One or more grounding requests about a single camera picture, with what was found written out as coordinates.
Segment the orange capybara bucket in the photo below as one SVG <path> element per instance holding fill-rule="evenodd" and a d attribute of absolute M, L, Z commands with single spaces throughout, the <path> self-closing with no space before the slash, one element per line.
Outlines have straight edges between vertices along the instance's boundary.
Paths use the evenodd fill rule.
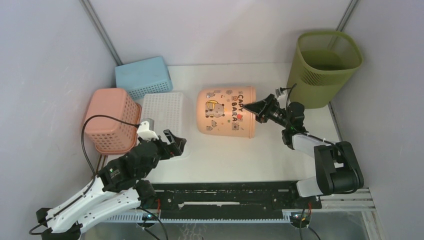
<path fill-rule="evenodd" d="M 196 101 L 196 125 L 206 135 L 253 138 L 255 116 L 244 105 L 256 101 L 253 86 L 213 87 L 201 90 Z"/>

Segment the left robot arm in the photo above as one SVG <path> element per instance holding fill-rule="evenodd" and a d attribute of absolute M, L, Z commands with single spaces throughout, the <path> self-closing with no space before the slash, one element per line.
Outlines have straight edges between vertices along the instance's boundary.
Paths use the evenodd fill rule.
<path fill-rule="evenodd" d="M 139 139 L 139 144 L 98 171 L 87 186 L 54 208 L 36 212 L 43 240 L 78 240 L 90 228 L 126 210 L 156 203 L 156 192 L 146 179 L 159 161 L 183 154 L 187 140 L 164 130 L 168 142 L 160 137 Z"/>

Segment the blue plastic basket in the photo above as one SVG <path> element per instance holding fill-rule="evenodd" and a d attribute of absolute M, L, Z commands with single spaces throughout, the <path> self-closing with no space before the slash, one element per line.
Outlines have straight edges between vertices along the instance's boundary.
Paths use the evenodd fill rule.
<path fill-rule="evenodd" d="M 115 67 L 115 84 L 124 89 L 133 100 L 146 94 L 166 93 L 173 90 L 168 66 L 162 56 L 156 56 Z"/>

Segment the clear white plastic tray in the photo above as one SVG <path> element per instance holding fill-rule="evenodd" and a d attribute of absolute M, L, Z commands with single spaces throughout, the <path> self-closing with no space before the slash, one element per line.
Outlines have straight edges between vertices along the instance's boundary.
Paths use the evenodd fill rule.
<path fill-rule="evenodd" d="M 140 117 L 153 120 L 155 133 L 169 143 L 165 130 L 187 141 L 191 138 L 191 113 L 191 104 L 181 92 L 149 93 L 143 98 Z"/>

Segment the green mesh waste bin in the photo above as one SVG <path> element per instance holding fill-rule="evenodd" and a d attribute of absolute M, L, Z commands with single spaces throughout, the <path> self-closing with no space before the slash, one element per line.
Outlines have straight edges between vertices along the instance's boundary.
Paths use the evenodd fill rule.
<path fill-rule="evenodd" d="M 306 109 L 325 107 L 362 65 L 363 57 L 354 39 L 336 30 L 301 34 L 287 80 L 289 100 Z"/>

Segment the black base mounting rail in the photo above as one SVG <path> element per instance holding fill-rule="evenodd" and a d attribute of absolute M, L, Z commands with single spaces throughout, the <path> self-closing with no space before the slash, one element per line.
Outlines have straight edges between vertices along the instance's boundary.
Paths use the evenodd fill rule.
<path fill-rule="evenodd" d="M 293 181 L 154 183 L 156 199 L 138 210 L 158 212 L 160 218 L 195 217 L 247 219 L 276 217 L 277 211 L 321 209 L 319 197 L 301 198 Z"/>

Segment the pink plastic basket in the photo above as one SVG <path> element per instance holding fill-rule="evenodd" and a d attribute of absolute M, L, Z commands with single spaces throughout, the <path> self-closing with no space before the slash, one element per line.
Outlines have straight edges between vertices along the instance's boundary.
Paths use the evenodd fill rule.
<path fill-rule="evenodd" d="M 133 126 L 141 120 L 142 107 L 122 88 L 102 88 L 91 97 L 85 119 L 84 133 L 102 155 L 118 155 L 136 145 Z"/>

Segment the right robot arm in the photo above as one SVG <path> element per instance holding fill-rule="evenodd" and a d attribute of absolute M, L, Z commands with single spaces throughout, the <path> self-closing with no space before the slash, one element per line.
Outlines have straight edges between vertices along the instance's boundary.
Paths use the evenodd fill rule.
<path fill-rule="evenodd" d="M 283 127 L 283 143 L 291 150 L 302 152 L 314 160 L 315 175 L 295 182 L 289 203 L 302 208 L 309 197 L 332 194 L 352 194 L 364 186 L 353 146 L 348 141 L 331 142 L 310 134 L 304 127 L 305 107 L 291 102 L 281 108 L 273 94 L 263 100 L 248 103 L 243 109 L 252 113 L 259 123 L 272 121 Z"/>

